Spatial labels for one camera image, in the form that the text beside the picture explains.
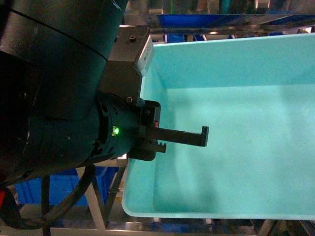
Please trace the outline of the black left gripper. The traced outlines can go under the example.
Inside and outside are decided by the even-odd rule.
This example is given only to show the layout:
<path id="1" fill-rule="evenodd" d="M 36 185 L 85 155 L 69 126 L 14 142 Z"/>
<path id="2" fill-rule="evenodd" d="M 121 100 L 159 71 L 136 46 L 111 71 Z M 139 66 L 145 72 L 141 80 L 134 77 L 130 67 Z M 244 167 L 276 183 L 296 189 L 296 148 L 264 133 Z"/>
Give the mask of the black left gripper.
<path id="1" fill-rule="evenodd" d="M 116 159 L 124 154 L 128 158 L 152 161 L 156 153 L 166 153 L 166 144 L 157 140 L 206 147 L 209 127 L 201 133 L 157 128 L 161 106 L 156 101 L 143 100 L 142 106 L 125 103 L 116 95 L 98 92 L 95 104 L 99 114 L 99 132 L 95 140 L 93 161 Z M 145 128 L 150 127 L 150 138 Z"/>

